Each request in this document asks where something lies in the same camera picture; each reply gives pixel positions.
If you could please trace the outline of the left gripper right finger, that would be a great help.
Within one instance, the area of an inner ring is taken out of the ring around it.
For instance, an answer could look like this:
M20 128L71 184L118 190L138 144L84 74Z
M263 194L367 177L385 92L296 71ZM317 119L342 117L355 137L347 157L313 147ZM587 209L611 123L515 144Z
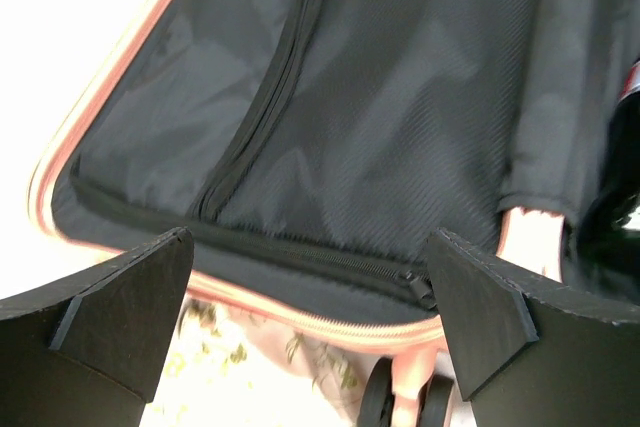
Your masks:
M446 230L427 268L480 426L636 426L639 309L554 282Z

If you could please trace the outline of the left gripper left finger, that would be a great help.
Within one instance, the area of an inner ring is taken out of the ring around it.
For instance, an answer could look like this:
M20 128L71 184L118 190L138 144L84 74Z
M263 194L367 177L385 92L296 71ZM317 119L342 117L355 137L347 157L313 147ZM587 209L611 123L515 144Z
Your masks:
M194 258L185 228L1 302L4 426L137 426Z

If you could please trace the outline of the cola bottle red cap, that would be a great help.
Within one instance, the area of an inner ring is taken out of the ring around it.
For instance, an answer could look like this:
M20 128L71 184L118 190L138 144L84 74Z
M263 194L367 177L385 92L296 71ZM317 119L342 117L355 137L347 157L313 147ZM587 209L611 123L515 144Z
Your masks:
M582 272L593 289L639 302L639 64L634 63L611 119L599 194L579 229Z

